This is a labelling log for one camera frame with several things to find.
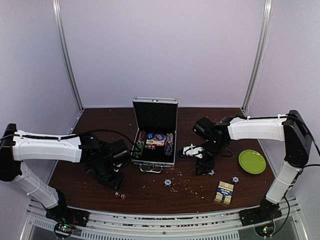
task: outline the case handle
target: case handle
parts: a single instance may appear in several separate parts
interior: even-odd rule
[[[144,169],[142,169],[142,164],[139,165],[139,169],[140,169],[140,171],[143,172],[143,173],[160,174],[160,173],[162,172],[162,170],[164,169],[164,166],[160,166],[160,167],[161,167],[160,171],[155,171],[155,170],[154,170],[155,165],[154,165],[154,164],[150,164],[148,170],[144,170]]]

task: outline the white backdrop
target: white backdrop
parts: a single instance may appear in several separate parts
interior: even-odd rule
[[[134,96],[242,106],[263,11],[262,0],[61,0],[84,107],[131,107]]]

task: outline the poker chip case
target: poker chip case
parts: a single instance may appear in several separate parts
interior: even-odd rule
[[[135,97],[133,107],[137,132],[135,146],[132,147],[132,163],[147,173],[161,173],[163,167],[173,167],[176,160],[178,99]]]

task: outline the wooden table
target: wooden table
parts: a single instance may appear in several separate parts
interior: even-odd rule
[[[238,108],[179,108],[177,123],[177,150],[184,146],[201,144],[192,127],[203,116],[213,122],[225,116],[242,114]],[[134,139],[137,126],[133,108],[86,109],[75,133],[92,129],[112,129]],[[101,140],[112,142],[120,137],[113,133],[97,133]],[[238,156],[246,149],[263,153],[257,140],[232,141],[229,149],[233,157],[218,156],[215,162],[215,176],[196,176],[194,158],[176,157],[174,168],[165,168],[161,174],[144,173],[138,165],[129,165],[123,170],[124,181],[118,190],[125,194],[122,200],[115,191],[99,184],[90,173],[82,172],[83,164],[59,161],[50,186],[61,190],[70,206],[119,213],[136,214],[183,214],[203,213],[258,205],[271,186],[274,175],[267,163],[266,170],[253,175],[239,165]],[[231,183],[232,176],[238,176],[230,205],[213,201],[219,181]],[[172,187],[165,187],[164,179],[173,180]]]

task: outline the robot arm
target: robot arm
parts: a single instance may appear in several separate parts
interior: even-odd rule
[[[215,167],[215,156],[231,140],[268,139],[285,142],[286,156],[280,171],[260,207],[254,213],[253,210],[249,214],[245,210],[240,212],[243,225],[270,219],[271,213],[278,209],[278,203],[308,163],[312,144],[312,138],[296,110],[274,117],[225,117],[219,123],[203,117],[196,122],[193,131],[206,142],[196,147],[184,147],[182,154],[197,157],[196,175],[210,173]]]
[[[124,174],[121,167],[131,161],[123,140],[107,143],[92,133],[44,135],[24,132],[11,123],[0,145],[0,180],[21,187],[36,198],[57,222],[84,224],[88,212],[68,208],[62,192],[44,183],[23,162],[29,159],[85,163],[99,183],[118,189]]]

